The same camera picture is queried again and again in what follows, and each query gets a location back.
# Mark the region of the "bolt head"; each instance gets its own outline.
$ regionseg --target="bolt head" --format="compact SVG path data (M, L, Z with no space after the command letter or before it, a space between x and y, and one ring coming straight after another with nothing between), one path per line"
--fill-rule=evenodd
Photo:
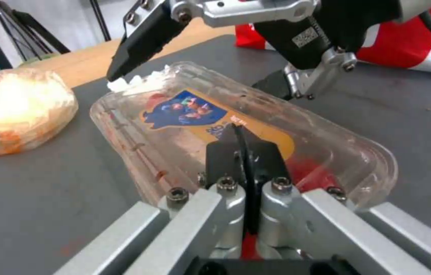
M178 14L178 21L182 24L188 24L191 21L191 12L189 10L182 10Z
M217 193L221 195L231 195L237 190L237 183L232 176L223 176L217 180Z
M344 190L342 190L339 187L331 186L331 187L327 188L326 191L329 195L331 195L333 198L335 198L338 202L346 202L348 199L346 197L346 193L344 192Z
M292 192L292 182L284 176L277 176L271 180L271 189L279 194L288 195Z
M205 172L200 172L197 174L197 183L199 186L205 187L205 183L207 182L207 176Z
M349 73L350 71L354 70L354 69L355 69L355 67L356 67L356 65L355 65L355 64L353 64L353 63L351 63L351 64L345 64L345 65L343 66L343 70L344 70L345 72Z
M144 9L148 9L149 8L149 0L141 0L140 2L140 7L144 8Z
M189 199L189 193L184 188L175 187L166 194L166 204L171 208L180 208Z
M137 14L134 12L129 12L125 17L125 22L131 25L134 25L137 21Z

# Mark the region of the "metal linkage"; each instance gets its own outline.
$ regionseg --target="metal linkage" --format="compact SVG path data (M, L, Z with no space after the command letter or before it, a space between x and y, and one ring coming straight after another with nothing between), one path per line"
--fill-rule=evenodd
M429 227L389 202L358 214L431 270L431 229Z
M431 275L431 271L324 190L288 194L263 186L258 240L302 249L313 258L346 259L361 274Z
M209 191L217 192L226 199L226 217L229 221L210 258L238 259L244 235L245 190L232 177L223 176Z
M200 189L125 272L183 274L196 257L208 258L227 228L226 202Z
M319 0L143 0L136 2L124 16L126 36L143 30L144 22L157 19L161 6L171 10L171 18L180 23L188 23L194 17L201 17L212 27L257 23L287 19L301 21L311 16Z
M354 70L357 58L353 52L342 52L333 48L322 54L321 61L313 70L297 70L288 64L283 72L293 96L300 99L306 96L312 100L323 94L335 82L339 74Z
M137 202L55 275L121 274L168 222L166 212Z

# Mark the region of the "red and white cloth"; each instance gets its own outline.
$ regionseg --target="red and white cloth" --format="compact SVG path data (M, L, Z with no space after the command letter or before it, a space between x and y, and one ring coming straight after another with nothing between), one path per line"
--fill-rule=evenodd
M239 47L273 49L250 24L236 26L236 37ZM357 57L383 66L431 71L431 33L417 17L404 24L375 25Z

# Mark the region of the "red object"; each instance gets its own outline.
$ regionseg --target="red object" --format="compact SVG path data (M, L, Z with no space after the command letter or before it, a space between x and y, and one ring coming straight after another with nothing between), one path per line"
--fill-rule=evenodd
M236 26L236 45L253 49L273 49L251 24ZM406 23L382 23L367 33L357 57L362 61L399 68L431 71L431 32L418 18Z
M404 24L383 23L372 47L357 57L378 65L410 68L419 65L431 51L431 32L416 17Z
M302 193L322 188L339 187L334 175L313 160L297 161L289 158L285 161L292 182Z

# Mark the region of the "printed label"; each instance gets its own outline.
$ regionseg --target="printed label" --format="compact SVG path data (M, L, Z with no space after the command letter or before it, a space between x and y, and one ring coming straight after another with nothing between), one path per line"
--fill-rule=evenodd
M222 105L192 89L185 89L171 99L157 103L140 113L152 130L166 127L184 127L205 143L216 141L231 123L243 125L259 138L274 142L286 160L294 152L294 141L282 130Z

